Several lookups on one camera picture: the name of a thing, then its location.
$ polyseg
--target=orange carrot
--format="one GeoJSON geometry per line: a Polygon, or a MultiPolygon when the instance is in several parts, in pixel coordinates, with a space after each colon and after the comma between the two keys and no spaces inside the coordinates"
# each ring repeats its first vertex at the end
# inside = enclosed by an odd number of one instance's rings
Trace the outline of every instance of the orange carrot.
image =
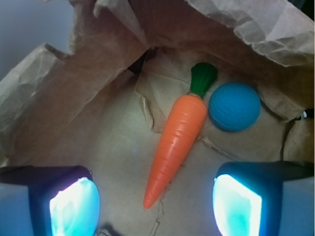
{"type": "Polygon", "coordinates": [[[217,78],[217,69],[207,63],[198,63],[191,69],[188,95],[174,103],[161,135],[149,175],[143,207],[150,208],[174,177],[187,156],[207,116],[202,97],[217,78]]]}

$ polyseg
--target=crumpled paper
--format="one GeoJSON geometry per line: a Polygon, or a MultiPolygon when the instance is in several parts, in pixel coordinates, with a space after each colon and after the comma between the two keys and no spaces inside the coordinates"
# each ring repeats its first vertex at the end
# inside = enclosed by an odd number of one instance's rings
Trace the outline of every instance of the crumpled paper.
{"type": "Polygon", "coordinates": [[[314,22],[286,0],[70,3],[71,53],[43,44],[0,82],[0,165],[87,166],[102,199],[99,228],[218,235],[209,199],[222,163],[314,161],[314,120],[295,120],[314,107],[314,22]],[[156,56],[134,76],[127,68],[150,48],[156,56]],[[201,61],[219,71],[206,104],[219,85],[245,82],[261,116],[235,133],[207,119],[170,191],[144,210],[159,132],[201,61]]]}

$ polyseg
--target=toy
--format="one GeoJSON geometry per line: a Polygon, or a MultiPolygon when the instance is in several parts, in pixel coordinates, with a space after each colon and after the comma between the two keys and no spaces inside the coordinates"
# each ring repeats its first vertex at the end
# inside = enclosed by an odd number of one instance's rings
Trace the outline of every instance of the toy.
{"type": "Polygon", "coordinates": [[[143,207],[150,208],[188,154],[207,116],[202,97],[217,78],[217,69],[198,63],[191,69],[188,95],[179,97],[169,114],[151,168],[143,207]]]}
{"type": "Polygon", "coordinates": [[[252,87],[244,83],[226,83],[212,94],[209,115],[224,130],[243,130],[258,119],[260,98],[252,87]]]}

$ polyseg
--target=green carrot top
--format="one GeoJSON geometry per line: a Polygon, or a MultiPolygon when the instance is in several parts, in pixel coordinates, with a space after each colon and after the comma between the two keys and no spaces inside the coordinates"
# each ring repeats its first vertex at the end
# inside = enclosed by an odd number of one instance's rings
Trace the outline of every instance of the green carrot top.
{"type": "Polygon", "coordinates": [[[189,92],[201,97],[206,93],[210,85],[217,79],[217,69],[208,63],[198,63],[191,68],[191,84],[189,92]]]}

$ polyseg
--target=blue ball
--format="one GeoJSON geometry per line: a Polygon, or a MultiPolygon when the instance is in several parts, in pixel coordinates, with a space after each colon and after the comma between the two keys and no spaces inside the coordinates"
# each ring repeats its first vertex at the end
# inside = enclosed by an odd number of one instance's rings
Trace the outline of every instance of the blue ball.
{"type": "Polygon", "coordinates": [[[244,83],[227,83],[212,94],[209,115],[224,130],[243,130],[259,117],[260,98],[252,87],[244,83]]]}

